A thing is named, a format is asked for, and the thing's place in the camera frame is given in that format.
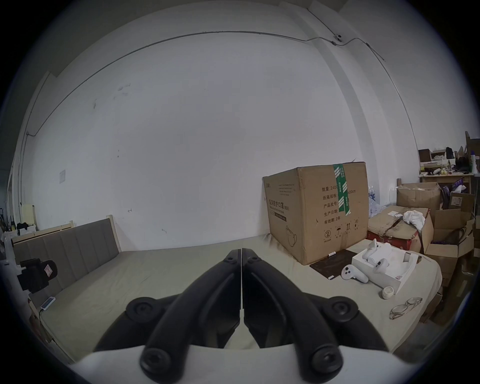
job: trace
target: gray upholstered headboard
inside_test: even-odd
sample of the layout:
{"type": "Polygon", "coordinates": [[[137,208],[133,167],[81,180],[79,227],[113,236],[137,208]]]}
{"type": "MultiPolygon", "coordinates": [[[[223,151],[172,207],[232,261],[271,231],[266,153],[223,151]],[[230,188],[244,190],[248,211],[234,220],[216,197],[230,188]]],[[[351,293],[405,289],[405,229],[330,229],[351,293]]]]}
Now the gray upholstered headboard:
{"type": "Polygon", "coordinates": [[[106,218],[15,244],[17,264],[35,258],[57,264],[57,277],[30,294],[36,307],[119,254],[112,223],[106,218]]]}

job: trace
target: glasses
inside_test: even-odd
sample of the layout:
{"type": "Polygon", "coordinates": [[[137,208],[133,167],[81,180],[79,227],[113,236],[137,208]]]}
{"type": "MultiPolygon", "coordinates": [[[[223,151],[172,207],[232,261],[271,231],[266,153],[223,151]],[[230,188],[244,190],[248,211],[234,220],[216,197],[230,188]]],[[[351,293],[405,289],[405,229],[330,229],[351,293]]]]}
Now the glasses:
{"type": "Polygon", "coordinates": [[[421,297],[412,297],[411,299],[408,299],[405,304],[397,305],[390,311],[390,320],[395,320],[398,317],[410,312],[417,305],[419,305],[422,300],[423,299],[421,297]]]}

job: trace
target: label sticker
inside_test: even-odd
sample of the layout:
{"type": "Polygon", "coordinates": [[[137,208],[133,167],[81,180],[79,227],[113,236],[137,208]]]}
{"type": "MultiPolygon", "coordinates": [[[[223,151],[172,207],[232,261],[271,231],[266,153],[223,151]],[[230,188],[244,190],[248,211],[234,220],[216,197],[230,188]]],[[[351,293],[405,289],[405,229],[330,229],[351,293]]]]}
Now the label sticker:
{"type": "Polygon", "coordinates": [[[463,197],[452,196],[452,202],[450,204],[451,205],[456,205],[457,207],[460,207],[460,206],[462,206],[462,200],[463,200],[463,197]]]}
{"type": "Polygon", "coordinates": [[[345,212],[345,216],[350,215],[350,205],[348,203],[347,179],[345,178],[345,170],[343,164],[334,164],[333,170],[336,179],[336,193],[338,197],[338,211],[345,212]]]}
{"type": "Polygon", "coordinates": [[[50,265],[48,265],[48,264],[45,267],[44,271],[47,273],[48,277],[50,277],[50,275],[53,273],[52,269],[50,268],[50,265]]]}

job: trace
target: bed sheet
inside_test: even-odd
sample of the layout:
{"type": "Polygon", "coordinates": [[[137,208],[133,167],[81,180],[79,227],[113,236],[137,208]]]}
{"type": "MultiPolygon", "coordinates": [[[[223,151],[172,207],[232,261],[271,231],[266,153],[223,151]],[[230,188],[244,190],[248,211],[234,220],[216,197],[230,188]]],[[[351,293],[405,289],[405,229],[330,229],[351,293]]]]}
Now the bed sheet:
{"type": "MultiPolygon", "coordinates": [[[[368,243],[363,240],[349,250],[358,253],[368,243]]],[[[237,248],[253,249],[303,292],[323,297],[347,296],[355,300],[390,351],[413,331],[442,281],[438,264],[423,256],[401,291],[384,300],[380,287],[372,282],[362,284],[354,279],[343,280],[340,276],[328,280],[297,262],[271,235],[264,235],[196,247],[121,252],[60,292],[48,310],[42,312],[42,324],[65,353],[78,361],[93,351],[103,333],[131,300],[141,296],[158,299],[181,293],[237,248]],[[423,301],[406,315],[390,320],[390,310],[412,297],[422,297],[423,301]]],[[[243,322],[226,346],[235,349],[257,347],[243,322]]]]}

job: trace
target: electrical cable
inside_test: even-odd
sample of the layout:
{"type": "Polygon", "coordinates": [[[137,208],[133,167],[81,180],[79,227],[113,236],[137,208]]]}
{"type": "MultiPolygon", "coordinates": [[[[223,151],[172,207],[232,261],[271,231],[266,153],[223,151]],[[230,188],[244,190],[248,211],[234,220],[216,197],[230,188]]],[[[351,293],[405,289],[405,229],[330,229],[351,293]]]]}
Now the electrical cable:
{"type": "Polygon", "coordinates": [[[307,8],[307,11],[310,12],[313,16],[315,16],[315,18],[316,18],[319,22],[321,22],[321,23],[326,27],[326,29],[328,29],[328,30],[332,33],[333,36],[337,36],[337,34],[334,33],[334,31],[332,31],[327,24],[325,24],[322,20],[320,20],[320,19],[317,17],[316,14],[312,13],[308,8],[307,8]]]}
{"type": "MultiPolygon", "coordinates": [[[[320,19],[317,17],[317,15],[315,15],[313,12],[311,12],[308,8],[307,8],[307,11],[310,12],[313,16],[315,16],[315,18],[316,18],[319,22],[321,22],[334,36],[338,36],[336,33],[334,33],[334,32],[330,29],[330,27],[329,27],[327,24],[325,24],[322,20],[320,20],[320,19]]],[[[392,82],[392,84],[393,84],[393,86],[394,86],[394,88],[395,88],[395,90],[396,90],[396,92],[397,92],[397,94],[398,94],[398,97],[400,98],[400,101],[402,102],[403,109],[405,110],[405,113],[407,114],[408,123],[410,124],[410,128],[412,129],[413,140],[414,140],[414,142],[415,142],[415,147],[416,147],[416,149],[417,149],[417,154],[418,154],[418,149],[419,149],[419,147],[418,147],[418,144],[417,144],[417,138],[415,137],[415,132],[414,132],[414,130],[413,130],[413,125],[412,125],[412,122],[411,122],[411,120],[410,120],[410,116],[408,115],[408,112],[407,112],[407,107],[405,106],[405,103],[403,102],[402,96],[400,95],[400,92],[399,92],[398,88],[396,87],[395,82],[393,81],[392,77],[391,77],[390,74],[388,73],[387,68],[385,68],[385,66],[383,65],[383,63],[382,63],[378,58],[380,57],[383,61],[385,61],[385,59],[384,59],[376,50],[374,50],[374,49],[370,46],[370,44],[368,44],[366,41],[363,41],[363,40],[362,40],[361,38],[359,38],[359,37],[354,37],[353,39],[347,41],[345,44],[338,44],[338,43],[336,43],[335,41],[331,41],[331,43],[332,43],[333,45],[338,46],[338,47],[344,47],[345,45],[347,45],[348,43],[352,42],[353,40],[359,40],[359,41],[361,41],[363,44],[365,44],[365,45],[373,52],[373,54],[374,54],[375,57],[377,58],[378,62],[381,64],[381,66],[382,66],[383,69],[385,70],[388,78],[389,78],[390,81],[392,82]]]]}
{"type": "Polygon", "coordinates": [[[47,120],[49,119],[49,117],[53,114],[53,112],[55,112],[55,110],[66,100],[66,98],[68,96],[70,96],[74,91],[76,91],[81,85],[83,85],[85,82],[87,82],[88,80],[90,80],[93,76],[95,76],[97,73],[99,73],[100,71],[104,70],[106,67],[112,65],[113,63],[117,62],[118,60],[121,60],[135,52],[138,52],[142,49],[145,49],[145,48],[149,48],[149,47],[152,47],[154,45],[157,45],[157,44],[160,44],[160,43],[165,43],[167,41],[171,41],[171,40],[176,40],[176,39],[180,39],[182,37],[189,37],[189,36],[196,36],[196,35],[208,35],[208,34],[220,34],[220,33],[241,33],[241,34],[252,34],[252,35],[266,35],[266,36],[275,36],[275,37],[281,37],[281,38],[285,38],[285,39],[289,39],[289,40],[295,40],[295,41],[299,41],[299,42],[302,42],[302,43],[308,43],[309,41],[313,41],[313,40],[317,40],[317,39],[321,39],[321,40],[324,40],[324,41],[328,41],[329,43],[333,44],[333,45],[336,45],[335,42],[333,42],[332,40],[329,40],[325,37],[321,37],[321,36],[317,36],[317,37],[312,37],[310,39],[300,39],[300,38],[297,38],[297,37],[292,37],[292,36],[286,36],[286,35],[279,35],[279,34],[276,34],[276,33],[269,33],[269,32],[257,32],[257,31],[206,31],[206,32],[196,32],[196,33],[189,33],[189,34],[186,34],[186,35],[180,35],[180,36],[174,36],[174,37],[169,37],[167,39],[163,39],[163,40],[159,40],[159,41],[155,41],[153,43],[150,43],[150,44],[147,44],[143,47],[140,47],[140,48],[137,48],[137,49],[134,49],[133,51],[131,52],[128,52],[126,53],[125,55],[122,55],[118,58],[116,58],[115,60],[111,61],[110,63],[104,65],[102,68],[100,68],[98,71],[94,72],[93,74],[91,74],[90,76],[88,76],[85,80],[83,80],[80,84],[78,84],[74,89],[72,89],[68,94],[67,96],[65,96],[62,101],[60,101],[60,103],[58,103],[58,105],[50,112],[50,114],[47,116],[47,118],[45,119],[45,121],[42,123],[42,125],[40,125],[40,128],[38,128],[38,131],[35,133],[35,134],[29,134],[28,132],[26,133],[27,136],[32,136],[32,137],[35,137],[38,132],[42,129],[42,127],[44,126],[44,124],[47,122],[47,120]]]}
{"type": "MultiPolygon", "coordinates": [[[[315,16],[317,18],[318,21],[320,21],[333,35],[336,36],[336,34],[322,21],[320,20],[317,16],[315,16]]],[[[157,45],[157,44],[161,44],[161,43],[165,43],[167,41],[171,41],[171,40],[176,40],[176,39],[179,39],[179,38],[183,38],[183,37],[189,37],[189,36],[196,36],[196,35],[207,35],[207,34],[221,34],[221,33],[239,33],[239,34],[252,34],[252,35],[265,35],[265,36],[275,36],[275,37],[280,37],[280,38],[286,38],[286,39],[289,39],[289,40],[295,40],[295,41],[299,41],[299,42],[303,42],[303,43],[308,43],[310,41],[314,41],[314,40],[317,40],[317,39],[320,39],[320,40],[324,40],[324,41],[327,41],[329,43],[331,43],[332,45],[334,46],[337,46],[337,47],[344,47],[346,46],[347,44],[351,43],[352,41],[354,40],[358,40],[360,42],[362,42],[364,45],[366,45],[370,51],[374,54],[374,56],[377,58],[378,62],[381,64],[381,66],[383,67],[383,69],[385,70],[385,73],[387,74],[388,78],[390,79],[390,81],[392,82],[397,94],[398,94],[398,97],[400,98],[400,101],[402,102],[402,105],[403,105],[403,108],[405,110],[405,113],[407,115],[407,118],[408,118],[408,122],[410,124],[410,127],[412,129],[412,134],[413,134],[413,139],[415,141],[415,147],[417,148],[417,151],[418,151],[418,145],[417,145],[417,139],[415,137],[415,132],[413,130],[413,125],[412,125],[412,122],[410,120],[410,116],[408,115],[408,111],[407,111],[407,107],[405,106],[405,103],[402,99],[402,96],[400,95],[400,92],[395,84],[395,82],[393,81],[392,77],[390,76],[390,74],[388,73],[386,67],[384,66],[384,64],[380,61],[380,59],[382,59],[383,61],[385,61],[385,59],[377,52],[375,51],[367,42],[363,41],[361,38],[359,37],[354,37],[352,38],[351,40],[347,41],[346,43],[343,43],[343,44],[338,44],[337,42],[333,41],[333,40],[329,40],[325,37],[321,37],[321,36],[317,36],[317,37],[312,37],[310,39],[300,39],[300,38],[297,38],[297,37],[292,37],[292,36],[286,36],[286,35],[280,35],[280,34],[275,34],[275,33],[268,33],[268,32],[257,32],[257,31],[205,31],[205,32],[196,32],[196,33],[190,33],[190,34],[185,34],[185,35],[180,35],[180,36],[174,36],[174,37],[169,37],[167,39],[163,39],[163,40],[159,40],[159,41],[156,41],[156,42],[153,42],[153,43],[150,43],[150,44],[147,44],[143,47],[140,47],[140,48],[137,48],[137,49],[134,49],[133,51],[131,52],[128,52],[126,53],[125,55],[122,55],[118,58],[116,58],[115,60],[111,61],[110,63],[104,65],[102,68],[100,68],[99,70],[97,70],[96,72],[94,72],[93,74],[91,74],[90,76],[88,76],[85,80],[83,80],[80,84],[78,84],[74,89],[72,89],[61,101],[60,103],[57,104],[57,106],[50,112],[50,114],[47,116],[47,118],[43,121],[43,123],[40,125],[40,128],[38,128],[37,132],[35,134],[30,134],[28,133],[28,131],[26,130],[27,126],[28,126],[28,121],[30,120],[30,115],[32,114],[32,111],[30,111],[30,115],[28,116],[28,120],[27,120],[27,124],[25,126],[25,134],[24,134],[24,138],[27,137],[28,139],[28,136],[32,136],[32,137],[35,137],[37,136],[38,132],[40,132],[40,130],[42,129],[42,127],[45,125],[45,123],[47,122],[47,120],[50,118],[50,116],[56,111],[56,109],[68,98],[68,96],[70,96],[75,90],[77,90],[81,85],[83,85],[85,82],[87,82],[88,80],[90,80],[93,76],[95,76],[97,73],[99,73],[100,71],[104,70],[106,67],[110,66],[111,64],[135,53],[135,52],[138,52],[142,49],[145,49],[145,48],[149,48],[149,47],[152,47],[154,45],[157,45]]],[[[20,178],[20,167],[18,169],[18,174],[17,174],[18,178],[20,178]]]]}

